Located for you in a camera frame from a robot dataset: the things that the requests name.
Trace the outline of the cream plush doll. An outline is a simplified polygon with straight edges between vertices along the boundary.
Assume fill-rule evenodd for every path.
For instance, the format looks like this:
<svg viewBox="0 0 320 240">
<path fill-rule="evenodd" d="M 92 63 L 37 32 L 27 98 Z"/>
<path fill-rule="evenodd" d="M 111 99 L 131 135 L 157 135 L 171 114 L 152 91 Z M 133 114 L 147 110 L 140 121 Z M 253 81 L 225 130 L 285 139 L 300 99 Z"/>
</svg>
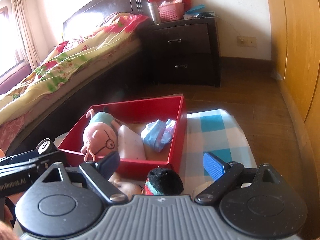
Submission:
<svg viewBox="0 0 320 240">
<path fill-rule="evenodd" d="M 117 172 L 114 172 L 108 181 L 125 194 L 128 200 L 131 200 L 135 195 L 144 194 L 144 189 L 140 185 L 122 180 Z"/>
</svg>

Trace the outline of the rainbow striped knit hat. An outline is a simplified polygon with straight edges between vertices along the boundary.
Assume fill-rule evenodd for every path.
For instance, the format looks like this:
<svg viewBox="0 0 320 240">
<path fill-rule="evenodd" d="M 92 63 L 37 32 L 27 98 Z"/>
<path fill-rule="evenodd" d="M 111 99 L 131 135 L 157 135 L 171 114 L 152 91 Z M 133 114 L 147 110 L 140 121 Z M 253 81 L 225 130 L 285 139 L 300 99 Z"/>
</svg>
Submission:
<svg viewBox="0 0 320 240">
<path fill-rule="evenodd" d="M 144 194 L 153 196 L 175 196 L 183 192 L 184 187 L 180 176 L 168 168 L 152 169 L 144 184 Z"/>
</svg>

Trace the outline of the pink pig plush toy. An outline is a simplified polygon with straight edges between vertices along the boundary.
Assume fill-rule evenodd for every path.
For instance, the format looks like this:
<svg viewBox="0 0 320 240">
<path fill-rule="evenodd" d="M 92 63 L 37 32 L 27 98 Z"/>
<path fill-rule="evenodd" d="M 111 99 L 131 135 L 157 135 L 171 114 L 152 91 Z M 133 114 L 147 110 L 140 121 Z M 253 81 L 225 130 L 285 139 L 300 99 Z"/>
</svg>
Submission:
<svg viewBox="0 0 320 240">
<path fill-rule="evenodd" d="M 109 113 L 95 112 L 90 109 L 86 118 L 91 118 L 83 132 L 83 146 L 80 150 L 84 154 L 84 161 L 96 161 L 98 157 L 105 157 L 118 150 L 118 130 L 120 124 Z"/>
</svg>

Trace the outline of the dark Starbucks can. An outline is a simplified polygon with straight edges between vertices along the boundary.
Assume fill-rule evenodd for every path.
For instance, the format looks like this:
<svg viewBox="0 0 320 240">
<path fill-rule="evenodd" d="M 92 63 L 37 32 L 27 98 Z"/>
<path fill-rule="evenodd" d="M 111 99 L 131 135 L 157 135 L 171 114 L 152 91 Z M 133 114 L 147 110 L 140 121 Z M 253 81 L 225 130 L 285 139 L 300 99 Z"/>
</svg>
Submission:
<svg viewBox="0 0 320 240">
<path fill-rule="evenodd" d="M 36 150 L 39 154 L 48 154 L 57 151 L 57 148 L 49 138 L 46 138 L 37 145 Z"/>
</svg>

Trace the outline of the white tissue pack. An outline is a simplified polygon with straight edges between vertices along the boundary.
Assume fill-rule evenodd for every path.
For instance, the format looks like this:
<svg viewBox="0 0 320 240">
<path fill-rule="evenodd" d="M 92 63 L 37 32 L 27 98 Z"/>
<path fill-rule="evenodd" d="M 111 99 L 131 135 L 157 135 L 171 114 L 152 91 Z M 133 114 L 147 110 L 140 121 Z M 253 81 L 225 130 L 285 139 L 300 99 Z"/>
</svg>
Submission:
<svg viewBox="0 0 320 240">
<path fill-rule="evenodd" d="M 146 160 L 140 135 L 125 125 L 118 130 L 118 152 L 121 159 Z"/>
</svg>

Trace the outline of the blue white checkered cloth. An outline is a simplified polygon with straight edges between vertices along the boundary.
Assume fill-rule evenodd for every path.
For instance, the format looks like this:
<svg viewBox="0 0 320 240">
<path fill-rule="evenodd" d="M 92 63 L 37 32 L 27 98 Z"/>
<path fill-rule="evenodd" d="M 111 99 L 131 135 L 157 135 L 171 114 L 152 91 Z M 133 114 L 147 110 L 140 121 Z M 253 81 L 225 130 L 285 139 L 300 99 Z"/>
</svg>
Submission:
<svg viewBox="0 0 320 240">
<path fill-rule="evenodd" d="M 179 171 L 183 194 L 194 197 L 198 187 L 204 188 L 212 182 L 203 168 L 205 152 L 213 152 L 225 162 L 257 167 L 247 138 L 234 116 L 223 109 L 188 114 Z"/>
</svg>

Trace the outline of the red cardboard box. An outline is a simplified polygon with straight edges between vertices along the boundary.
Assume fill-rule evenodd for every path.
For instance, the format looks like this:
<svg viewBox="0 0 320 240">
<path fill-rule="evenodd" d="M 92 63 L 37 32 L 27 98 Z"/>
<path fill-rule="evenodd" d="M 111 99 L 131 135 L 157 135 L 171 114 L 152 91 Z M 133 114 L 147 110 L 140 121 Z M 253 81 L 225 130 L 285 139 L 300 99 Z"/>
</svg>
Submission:
<svg viewBox="0 0 320 240">
<path fill-rule="evenodd" d="M 93 105 L 58 148 L 71 166 L 117 151 L 120 176 L 144 181 L 153 168 L 179 171 L 186 126 L 182 95 Z"/>
</svg>

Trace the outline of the purple window seat cushion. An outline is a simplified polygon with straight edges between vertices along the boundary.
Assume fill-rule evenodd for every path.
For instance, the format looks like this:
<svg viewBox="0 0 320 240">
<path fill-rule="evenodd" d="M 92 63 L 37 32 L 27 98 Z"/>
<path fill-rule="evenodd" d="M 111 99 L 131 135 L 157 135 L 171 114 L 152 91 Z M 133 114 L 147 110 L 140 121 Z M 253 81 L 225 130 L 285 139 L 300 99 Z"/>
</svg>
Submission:
<svg viewBox="0 0 320 240">
<path fill-rule="evenodd" d="M 0 93 L 5 94 L 32 72 L 28 64 L 19 65 L 1 76 Z"/>
</svg>

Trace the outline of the dark wooden nightstand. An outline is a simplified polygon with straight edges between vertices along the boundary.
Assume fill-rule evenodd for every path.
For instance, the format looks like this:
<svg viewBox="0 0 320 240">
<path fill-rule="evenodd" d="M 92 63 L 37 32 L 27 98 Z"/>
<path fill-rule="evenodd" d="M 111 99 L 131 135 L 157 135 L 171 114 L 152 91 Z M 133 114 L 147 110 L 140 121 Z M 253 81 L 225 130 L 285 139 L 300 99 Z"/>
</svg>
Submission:
<svg viewBox="0 0 320 240">
<path fill-rule="evenodd" d="M 138 31 L 151 81 L 219 87 L 221 69 L 214 17 L 150 24 Z"/>
</svg>

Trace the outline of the floral yellow quilt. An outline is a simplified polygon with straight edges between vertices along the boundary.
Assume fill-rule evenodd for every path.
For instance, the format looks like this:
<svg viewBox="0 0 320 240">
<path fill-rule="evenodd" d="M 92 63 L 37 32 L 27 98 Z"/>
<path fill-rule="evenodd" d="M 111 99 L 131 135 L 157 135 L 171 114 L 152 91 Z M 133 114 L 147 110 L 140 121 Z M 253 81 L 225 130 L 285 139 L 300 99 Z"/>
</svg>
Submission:
<svg viewBox="0 0 320 240">
<path fill-rule="evenodd" d="M 1 95 L 1 124 L 31 110 L 43 97 L 59 90 L 77 72 L 101 57 L 109 57 L 129 41 L 146 15 L 113 14 L 88 36 L 68 41 L 61 53 L 50 56 L 24 80 Z"/>
</svg>

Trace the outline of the blue items on nightstand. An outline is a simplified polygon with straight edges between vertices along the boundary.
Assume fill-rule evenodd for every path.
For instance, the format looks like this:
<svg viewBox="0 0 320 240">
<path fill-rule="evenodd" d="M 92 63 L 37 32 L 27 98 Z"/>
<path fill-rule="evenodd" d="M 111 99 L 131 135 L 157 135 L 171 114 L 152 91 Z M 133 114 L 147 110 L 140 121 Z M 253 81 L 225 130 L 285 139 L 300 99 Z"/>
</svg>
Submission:
<svg viewBox="0 0 320 240">
<path fill-rule="evenodd" d="M 189 10 L 187 10 L 183 18 L 185 20 L 191 19 L 191 18 L 209 18 L 209 17 L 215 17 L 216 13 L 214 11 L 205 11 L 205 5 L 200 4 L 197 5 Z"/>
</svg>

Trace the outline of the beige curtain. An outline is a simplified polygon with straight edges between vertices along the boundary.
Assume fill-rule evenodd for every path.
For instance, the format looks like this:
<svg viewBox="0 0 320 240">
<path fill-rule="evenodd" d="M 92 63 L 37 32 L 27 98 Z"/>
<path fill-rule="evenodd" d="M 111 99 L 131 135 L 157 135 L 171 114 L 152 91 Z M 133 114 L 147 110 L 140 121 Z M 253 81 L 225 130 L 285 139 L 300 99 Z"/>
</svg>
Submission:
<svg viewBox="0 0 320 240">
<path fill-rule="evenodd" d="M 31 33 L 26 0 L 11 0 L 11 8 L 23 43 L 23 57 L 31 70 L 35 70 L 39 66 L 40 58 Z"/>
</svg>

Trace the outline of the pink plastic basket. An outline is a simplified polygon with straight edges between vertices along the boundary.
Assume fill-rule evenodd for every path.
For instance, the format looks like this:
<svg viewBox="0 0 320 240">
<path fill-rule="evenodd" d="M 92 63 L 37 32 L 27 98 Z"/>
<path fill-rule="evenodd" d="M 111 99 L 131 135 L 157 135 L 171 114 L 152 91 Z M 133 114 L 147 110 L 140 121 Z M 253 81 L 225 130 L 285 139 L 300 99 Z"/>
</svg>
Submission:
<svg viewBox="0 0 320 240">
<path fill-rule="evenodd" d="M 183 19 L 184 3 L 171 3 L 158 7 L 161 22 Z"/>
</svg>

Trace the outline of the steel thermos cup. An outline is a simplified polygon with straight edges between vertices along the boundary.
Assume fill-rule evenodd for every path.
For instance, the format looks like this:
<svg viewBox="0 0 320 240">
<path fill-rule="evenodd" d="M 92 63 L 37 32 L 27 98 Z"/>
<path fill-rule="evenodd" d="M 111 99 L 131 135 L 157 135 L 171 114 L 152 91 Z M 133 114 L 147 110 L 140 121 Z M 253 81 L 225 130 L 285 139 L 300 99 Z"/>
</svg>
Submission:
<svg viewBox="0 0 320 240">
<path fill-rule="evenodd" d="M 153 22 L 156 25 L 161 24 L 161 18 L 160 18 L 157 3 L 156 2 L 149 2 L 148 7 L 149 7 L 150 15 L 151 15 Z"/>
</svg>

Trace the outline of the dark wooden bed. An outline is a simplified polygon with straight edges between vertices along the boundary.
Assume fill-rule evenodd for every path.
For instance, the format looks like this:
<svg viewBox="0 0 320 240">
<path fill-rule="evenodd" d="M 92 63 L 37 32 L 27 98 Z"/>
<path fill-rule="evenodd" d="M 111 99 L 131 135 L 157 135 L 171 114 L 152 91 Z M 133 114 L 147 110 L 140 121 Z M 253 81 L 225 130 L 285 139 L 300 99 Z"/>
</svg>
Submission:
<svg viewBox="0 0 320 240">
<path fill-rule="evenodd" d="M 62 42 L 54 47 L 46 59 L 61 53 L 68 41 L 88 36 L 113 14 L 125 12 L 148 16 L 147 8 L 146 0 L 90 1 L 66 20 Z M 138 87 L 146 74 L 138 31 L 150 22 L 149 18 L 140 24 L 131 39 L 113 55 L 93 61 L 59 90 L 43 97 L 27 113 L 1 124 L 1 150 L 4 154 L 16 155 L 35 149 L 43 139 L 54 140 L 69 132 L 92 105 L 121 99 Z"/>
</svg>

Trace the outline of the wooden wardrobe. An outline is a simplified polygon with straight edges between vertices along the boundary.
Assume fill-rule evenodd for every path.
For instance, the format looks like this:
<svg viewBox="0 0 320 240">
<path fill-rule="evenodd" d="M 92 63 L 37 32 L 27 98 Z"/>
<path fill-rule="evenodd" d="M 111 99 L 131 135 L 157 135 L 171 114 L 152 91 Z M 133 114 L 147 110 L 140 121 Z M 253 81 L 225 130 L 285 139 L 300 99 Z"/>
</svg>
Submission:
<svg viewBox="0 0 320 240">
<path fill-rule="evenodd" d="M 319 238 L 319 0 L 268 0 L 272 61 L 302 159 L 308 218 L 303 238 Z"/>
</svg>

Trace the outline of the wall power socket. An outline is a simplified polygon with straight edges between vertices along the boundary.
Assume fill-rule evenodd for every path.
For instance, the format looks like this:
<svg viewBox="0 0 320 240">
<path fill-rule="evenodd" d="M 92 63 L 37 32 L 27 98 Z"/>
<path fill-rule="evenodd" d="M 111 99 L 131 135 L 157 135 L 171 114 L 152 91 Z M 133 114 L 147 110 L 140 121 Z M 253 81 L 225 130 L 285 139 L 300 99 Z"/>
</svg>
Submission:
<svg viewBox="0 0 320 240">
<path fill-rule="evenodd" d="M 255 37 L 237 36 L 236 40 L 239 47 L 257 47 L 257 39 Z"/>
</svg>

